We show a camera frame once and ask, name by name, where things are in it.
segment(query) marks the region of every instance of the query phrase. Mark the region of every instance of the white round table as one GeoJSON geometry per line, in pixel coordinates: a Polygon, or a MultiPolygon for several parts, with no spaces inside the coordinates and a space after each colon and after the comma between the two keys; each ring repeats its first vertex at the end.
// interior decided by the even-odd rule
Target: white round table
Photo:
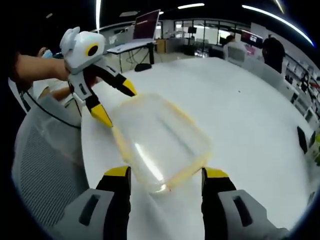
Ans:
{"type": "MultiPolygon", "coordinates": [[[[138,94],[159,94],[194,119],[212,140],[214,154],[208,166],[228,173],[237,189],[246,190],[267,209],[276,227],[294,226],[309,197],[297,126],[307,138],[313,131],[284,96],[218,58],[160,63],[124,75],[138,94]]],[[[108,104],[105,84],[92,88],[102,105],[108,104]]],[[[87,180],[95,188],[104,172],[124,162],[111,130],[86,108],[81,138],[87,180]]],[[[157,197],[147,194],[133,176],[130,202],[128,240],[204,239],[199,172],[170,194],[157,197]]]]}

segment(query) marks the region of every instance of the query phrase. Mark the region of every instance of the white robot head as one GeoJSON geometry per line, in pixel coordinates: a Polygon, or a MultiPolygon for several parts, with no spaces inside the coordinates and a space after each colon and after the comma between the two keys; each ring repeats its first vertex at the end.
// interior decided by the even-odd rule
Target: white robot head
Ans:
{"type": "Polygon", "coordinates": [[[102,58],[105,37],[99,33],[82,31],[79,27],[68,29],[60,42],[61,53],[72,74],[102,58]]]}

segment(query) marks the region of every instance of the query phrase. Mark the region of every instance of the yellow circle eye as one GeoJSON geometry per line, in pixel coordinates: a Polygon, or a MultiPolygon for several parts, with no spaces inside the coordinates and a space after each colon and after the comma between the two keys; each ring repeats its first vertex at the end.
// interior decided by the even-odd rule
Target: yellow circle eye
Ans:
{"type": "Polygon", "coordinates": [[[98,44],[93,43],[86,49],[86,56],[91,57],[98,51],[98,44]]]}

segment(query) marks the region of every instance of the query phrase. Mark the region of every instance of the transparent plastic container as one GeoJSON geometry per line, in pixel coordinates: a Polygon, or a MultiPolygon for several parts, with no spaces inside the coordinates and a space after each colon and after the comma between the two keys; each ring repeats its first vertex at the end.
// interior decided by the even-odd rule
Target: transparent plastic container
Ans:
{"type": "Polygon", "coordinates": [[[170,191],[211,157],[209,138],[159,95],[134,96],[110,117],[124,161],[150,193],[170,191]]]}

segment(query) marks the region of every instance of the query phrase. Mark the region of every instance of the laptop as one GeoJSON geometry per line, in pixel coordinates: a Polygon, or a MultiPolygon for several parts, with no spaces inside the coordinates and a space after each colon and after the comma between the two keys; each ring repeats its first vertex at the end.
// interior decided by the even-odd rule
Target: laptop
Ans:
{"type": "Polygon", "coordinates": [[[108,53],[120,54],[131,49],[139,48],[155,41],[156,28],[160,9],[141,15],[135,19],[133,39],[125,44],[112,47],[108,53]]]}

